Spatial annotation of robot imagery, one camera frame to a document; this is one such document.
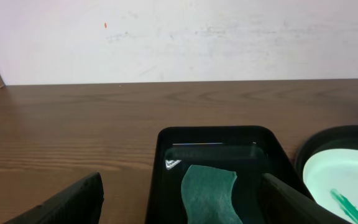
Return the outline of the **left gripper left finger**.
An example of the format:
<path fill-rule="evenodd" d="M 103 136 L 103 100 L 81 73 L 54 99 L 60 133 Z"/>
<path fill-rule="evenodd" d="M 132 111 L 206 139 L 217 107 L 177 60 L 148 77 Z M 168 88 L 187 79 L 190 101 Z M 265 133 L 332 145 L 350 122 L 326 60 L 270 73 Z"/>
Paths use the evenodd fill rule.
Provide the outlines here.
<path fill-rule="evenodd" d="M 98 224 L 104 201 L 101 175 L 87 175 L 7 224 Z"/>

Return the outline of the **mint plate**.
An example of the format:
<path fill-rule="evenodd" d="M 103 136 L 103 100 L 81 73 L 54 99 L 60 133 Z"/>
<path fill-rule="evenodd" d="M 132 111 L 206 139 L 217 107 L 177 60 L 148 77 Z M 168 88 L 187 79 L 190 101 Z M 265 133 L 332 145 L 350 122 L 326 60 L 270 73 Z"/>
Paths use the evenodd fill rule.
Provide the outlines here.
<path fill-rule="evenodd" d="M 358 150 L 318 152 L 306 161 L 302 178 L 317 204 L 358 223 Z"/>

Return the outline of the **green scrubbing sponge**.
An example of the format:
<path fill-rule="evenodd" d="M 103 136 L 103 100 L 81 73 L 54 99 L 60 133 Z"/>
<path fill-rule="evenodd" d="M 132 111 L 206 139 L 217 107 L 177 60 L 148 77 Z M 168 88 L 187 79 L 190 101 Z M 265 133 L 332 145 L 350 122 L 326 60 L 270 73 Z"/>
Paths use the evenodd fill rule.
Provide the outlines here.
<path fill-rule="evenodd" d="M 192 165 L 181 182 L 188 224 L 242 224 L 232 205 L 234 171 Z"/>

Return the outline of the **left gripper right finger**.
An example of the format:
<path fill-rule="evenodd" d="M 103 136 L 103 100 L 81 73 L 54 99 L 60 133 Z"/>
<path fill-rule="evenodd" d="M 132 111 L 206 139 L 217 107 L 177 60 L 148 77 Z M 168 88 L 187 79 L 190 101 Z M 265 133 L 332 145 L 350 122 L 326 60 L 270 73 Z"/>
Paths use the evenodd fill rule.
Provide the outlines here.
<path fill-rule="evenodd" d="M 346 224 L 272 174 L 261 178 L 261 212 L 268 224 Z"/>

